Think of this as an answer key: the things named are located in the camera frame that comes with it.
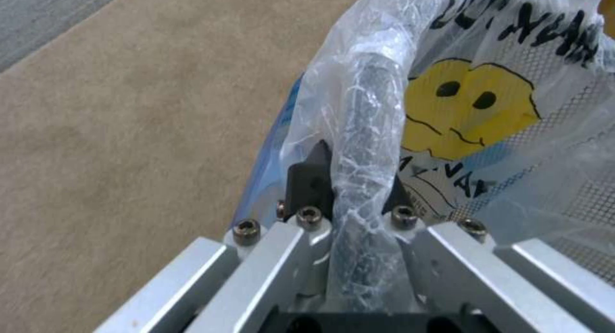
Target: silver metal bar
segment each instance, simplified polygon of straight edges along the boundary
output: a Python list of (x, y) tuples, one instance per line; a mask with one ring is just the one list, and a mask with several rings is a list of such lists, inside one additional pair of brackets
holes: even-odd
[(454, 223), (432, 226), (411, 244), (411, 279), (436, 311), (476, 307), (503, 332), (588, 332)]
[(615, 289), (538, 239), (495, 254), (597, 332), (615, 332)]
[(96, 332), (173, 332), (184, 327), (239, 264), (237, 252), (199, 237)]
[(186, 332), (257, 332), (271, 309), (286, 309), (312, 264), (307, 236), (275, 223)]

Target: plastic wrap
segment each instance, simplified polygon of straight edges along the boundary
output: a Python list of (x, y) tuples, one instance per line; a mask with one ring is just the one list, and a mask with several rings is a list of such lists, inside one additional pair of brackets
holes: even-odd
[[(305, 72), (281, 151), (284, 172), (319, 140), (332, 147), (330, 307), (411, 305), (402, 255), (381, 224), (396, 171), (422, 218), (457, 219), (610, 126), (613, 90), (600, 82), (612, 78), (613, 45), (598, 1), (358, 0), (336, 22)], [(460, 78), (438, 81), (451, 75)], [(591, 102), (562, 112), (587, 87), (599, 87)], [(479, 115), (496, 95), (497, 112)]]
[(401, 251), (382, 228), (404, 126), (406, 73), (446, 0), (359, 0), (306, 70), (283, 146), (286, 167), (331, 146), (334, 239), (327, 300), (350, 311), (400, 311), (413, 298)]

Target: gray floor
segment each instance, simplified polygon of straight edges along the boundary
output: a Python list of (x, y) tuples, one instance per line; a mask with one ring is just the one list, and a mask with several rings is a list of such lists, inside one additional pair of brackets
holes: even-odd
[(0, 72), (111, 0), (0, 0)]

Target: mesh pattern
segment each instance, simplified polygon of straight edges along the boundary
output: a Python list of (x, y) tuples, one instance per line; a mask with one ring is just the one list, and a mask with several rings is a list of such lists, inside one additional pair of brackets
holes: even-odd
[[(615, 171), (606, 173), (613, 177)], [(615, 186), (613, 182), (603, 185), (586, 182), (578, 196), (563, 212), (572, 219), (602, 226), (615, 227)]]
[(528, 173), (536, 169), (536, 167), (538, 166), (532, 166), (528, 169), (525, 169), (521, 171), (520, 173), (517, 173), (514, 176), (508, 178), (504, 182), (501, 182), (501, 184), (493, 187), (492, 189), (489, 190), (489, 196), (486, 197), (485, 199), (475, 199), (475, 200), (468, 202), (465, 206), (455, 209), (455, 211), (451, 213), (450, 217), (448, 217), (448, 220), (449, 221), (459, 221), (463, 218), (470, 217), (473, 213), (485, 207), (489, 203), (491, 198), (493, 198), (498, 193), (501, 193), (507, 187), (513, 185), (517, 180), (520, 180), (521, 178), (523, 178), (523, 176), (527, 175)]
[(605, 79), (606, 76), (602, 76), (597, 81), (583, 88), (582, 91), (578, 92), (577, 95), (560, 107), (559, 110), (550, 113), (540, 122), (530, 125), (525, 130), (505, 140), (506, 146), (518, 148), (531, 143), (540, 136), (540, 134), (554, 129), (577, 114), (587, 112), (599, 103), (602, 103), (603, 101), (600, 99), (600, 94), (603, 92), (602, 87)]
[(545, 242), (611, 286), (615, 286), (615, 257), (567, 237)]

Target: plastic bag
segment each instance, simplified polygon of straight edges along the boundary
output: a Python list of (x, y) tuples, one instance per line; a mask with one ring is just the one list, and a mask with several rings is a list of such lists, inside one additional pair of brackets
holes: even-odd
[(338, 20), (305, 72), (281, 151), (284, 170), (321, 139), (332, 147), (327, 300), (350, 311), (411, 305), (380, 222), (396, 171), (425, 221), (478, 216), (611, 127), (615, 46), (598, 2), (359, 0)]

